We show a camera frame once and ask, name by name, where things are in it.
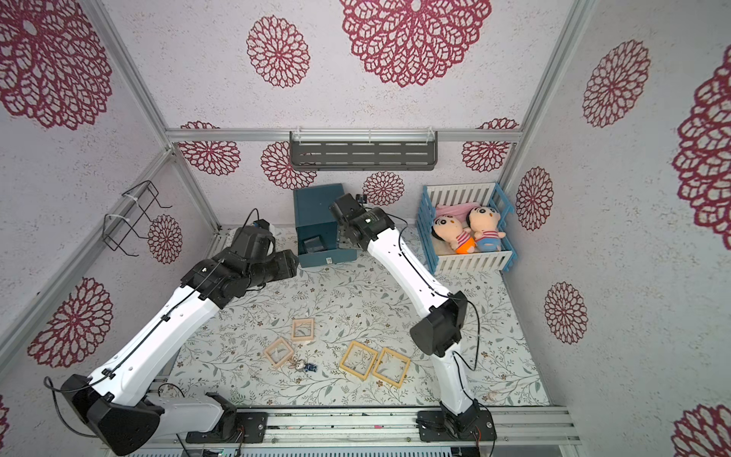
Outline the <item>teal three-drawer cabinet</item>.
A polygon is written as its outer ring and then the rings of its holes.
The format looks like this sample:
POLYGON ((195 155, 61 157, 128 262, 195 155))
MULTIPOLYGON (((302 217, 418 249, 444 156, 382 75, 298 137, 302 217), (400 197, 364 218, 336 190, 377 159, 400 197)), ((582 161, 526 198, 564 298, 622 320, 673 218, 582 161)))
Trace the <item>teal three-drawer cabinet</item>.
POLYGON ((308 187, 293 192, 298 259, 302 268, 316 268, 352 262, 356 249, 340 248, 340 228, 329 206, 345 194, 342 184, 308 187), (321 235, 326 251, 306 254, 303 240, 321 235))

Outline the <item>black brooch box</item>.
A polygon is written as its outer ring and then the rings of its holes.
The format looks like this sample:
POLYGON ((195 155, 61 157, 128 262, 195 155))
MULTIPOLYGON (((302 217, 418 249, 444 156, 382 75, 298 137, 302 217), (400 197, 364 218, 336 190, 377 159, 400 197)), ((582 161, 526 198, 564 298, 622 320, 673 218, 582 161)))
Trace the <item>black brooch box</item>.
POLYGON ((306 238, 302 242, 306 254, 322 252, 327 250, 324 238, 321 235, 306 238))

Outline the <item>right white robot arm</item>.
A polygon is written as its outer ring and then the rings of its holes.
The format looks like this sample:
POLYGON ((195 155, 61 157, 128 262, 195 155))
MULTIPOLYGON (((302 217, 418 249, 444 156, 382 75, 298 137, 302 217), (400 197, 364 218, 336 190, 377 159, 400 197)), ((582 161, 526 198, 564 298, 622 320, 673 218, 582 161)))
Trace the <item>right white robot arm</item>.
POLYGON ((441 394, 441 419, 420 416, 419 426, 453 441, 495 444, 498 434, 492 414, 468 384, 468 373, 477 365, 464 359, 462 349, 464 320, 468 309, 476 306, 462 291, 451 292, 434 278, 382 209, 367 209, 346 193, 329 210, 346 237, 391 274, 419 316, 409 334, 431 360, 441 394))

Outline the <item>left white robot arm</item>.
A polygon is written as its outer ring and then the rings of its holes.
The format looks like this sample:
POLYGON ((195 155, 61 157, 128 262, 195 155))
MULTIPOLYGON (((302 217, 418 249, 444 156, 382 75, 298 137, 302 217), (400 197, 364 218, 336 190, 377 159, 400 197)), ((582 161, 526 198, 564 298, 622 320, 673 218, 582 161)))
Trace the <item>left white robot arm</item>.
POLYGON ((251 289, 293 278, 299 260, 276 249, 270 226, 258 220, 238 228, 230 246, 197 263, 160 312, 118 354, 91 374, 70 376, 61 388, 87 438, 100 439, 118 456, 144 447, 152 438, 198 435, 216 442, 235 438, 237 409, 217 393, 200 398, 163 398, 148 391, 173 355, 209 319, 251 289))

